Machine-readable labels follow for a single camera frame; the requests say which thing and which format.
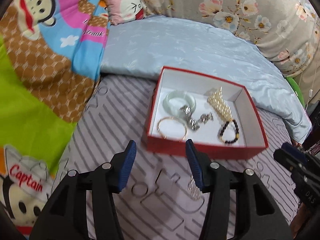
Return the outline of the silver crystal earring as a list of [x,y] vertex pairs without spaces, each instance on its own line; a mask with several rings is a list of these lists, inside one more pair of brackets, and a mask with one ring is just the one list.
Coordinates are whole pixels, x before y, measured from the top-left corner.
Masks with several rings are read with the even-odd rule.
[[190,195],[190,197],[194,200],[194,201],[199,201],[201,198],[201,191],[200,189],[196,186],[195,184],[195,180],[193,178],[193,175],[190,176],[190,181],[188,183],[188,193]]

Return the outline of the grey floral quilt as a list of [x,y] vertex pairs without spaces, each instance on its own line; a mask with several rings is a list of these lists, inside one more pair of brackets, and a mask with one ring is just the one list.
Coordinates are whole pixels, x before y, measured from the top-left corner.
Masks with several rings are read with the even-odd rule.
[[319,13],[309,0],[143,0],[147,11],[211,24],[255,44],[302,90],[319,89]]

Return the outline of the thin gold bangle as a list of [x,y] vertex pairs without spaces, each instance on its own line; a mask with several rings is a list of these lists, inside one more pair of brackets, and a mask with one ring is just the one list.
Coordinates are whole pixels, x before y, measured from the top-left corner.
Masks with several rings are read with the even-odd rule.
[[163,139],[182,141],[185,139],[188,129],[186,124],[174,116],[166,116],[157,122],[157,132]]

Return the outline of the lilac striped bed sheet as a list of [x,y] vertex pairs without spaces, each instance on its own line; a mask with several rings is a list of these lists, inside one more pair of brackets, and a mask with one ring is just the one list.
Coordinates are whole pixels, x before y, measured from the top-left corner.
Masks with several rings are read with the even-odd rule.
[[[69,170],[94,170],[134,140],[137,154],[127,187],[114,195],[124,238],[198,239],[208,194],[198,201],[191,197],[191,172],[184,157],[148,152],[141,141],[155,85],[153,81],[121,75],[102,79],[60,159],[54,187]],[[258,113],[269,148],[249,160],[218,162],[234,171],[253,169],[290,224],[299,200],[290,173],[273,159],[274,150],[290,137],[281,118],[263,109]]]

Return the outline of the pink rabbit cushion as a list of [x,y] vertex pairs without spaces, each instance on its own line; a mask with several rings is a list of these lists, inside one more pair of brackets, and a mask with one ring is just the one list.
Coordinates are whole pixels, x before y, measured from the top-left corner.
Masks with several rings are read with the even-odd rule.
[[119,25],[144,18],[142,0],[104,0],[107,4],[109,19],[113,25]]

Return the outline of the silver metal watch band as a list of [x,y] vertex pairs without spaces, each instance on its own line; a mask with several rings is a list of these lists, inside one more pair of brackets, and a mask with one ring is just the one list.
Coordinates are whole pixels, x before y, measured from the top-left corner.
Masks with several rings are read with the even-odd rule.
[[198,119],[193,118],[193,113],[191,107],[184,105],[179,109],[179,117],[185,121],[187,127],[192,131],[197,131],[200,128],[200,125],[205,125],[208,121],[213,121],[214,117],[212,112],[207,114],[202,114]]

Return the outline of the red white jewelry box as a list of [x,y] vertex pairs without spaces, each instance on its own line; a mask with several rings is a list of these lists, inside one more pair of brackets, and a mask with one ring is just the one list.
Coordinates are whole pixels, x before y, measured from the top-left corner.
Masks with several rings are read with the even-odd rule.
[[163,67],[145,132],[150,152],[183,156],[185,142],[214,159],[249,159],[268,148],[258,111],[237,83]]

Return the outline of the pale green jade bangle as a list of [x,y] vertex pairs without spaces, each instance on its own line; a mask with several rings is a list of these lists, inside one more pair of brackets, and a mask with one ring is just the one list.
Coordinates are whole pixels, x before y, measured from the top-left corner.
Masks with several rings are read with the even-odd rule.
[[196,99],[187,92],[175,90],[164,98],[163,108],[174,117],[179,117],[183,113],[182,108],[186,108],[186,112],[192,114],[196,109]]

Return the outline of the light blue folded quilt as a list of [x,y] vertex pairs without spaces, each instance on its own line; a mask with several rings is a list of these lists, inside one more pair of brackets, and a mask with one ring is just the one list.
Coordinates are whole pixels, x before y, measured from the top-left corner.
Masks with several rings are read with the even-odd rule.
[[255,45],[229,31],[164,16],[110,27],[102,73],[157,80],[164,66],[245,86],[254,104],[280,116],[298,143],[311,132],[311,121],[280,70]]

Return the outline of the colorful monkey cartoon blanket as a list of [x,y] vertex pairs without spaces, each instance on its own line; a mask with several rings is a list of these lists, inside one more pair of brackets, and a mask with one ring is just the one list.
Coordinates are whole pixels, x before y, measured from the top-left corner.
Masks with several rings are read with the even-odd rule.
[[95,92],[103,0],[1,0],[1,239],[28,239]]

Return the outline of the green plastic object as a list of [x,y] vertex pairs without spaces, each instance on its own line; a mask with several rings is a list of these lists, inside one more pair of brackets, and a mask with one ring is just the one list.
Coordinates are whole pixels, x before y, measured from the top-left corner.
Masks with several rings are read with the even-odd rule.
[[305,107],[305,101],[304,101],[304,98],[303,98],[303,94],[302,94],[302,91],[301,91],[298,83],[296,83],[296,81],[292,77],[288,77],[287,76],[287,77],[285,77],[285,79],[289,83],[291,88],[293,89],[294,93],[296,94],[296,96],[299,99],[299,101],[302,104],[302,106]]

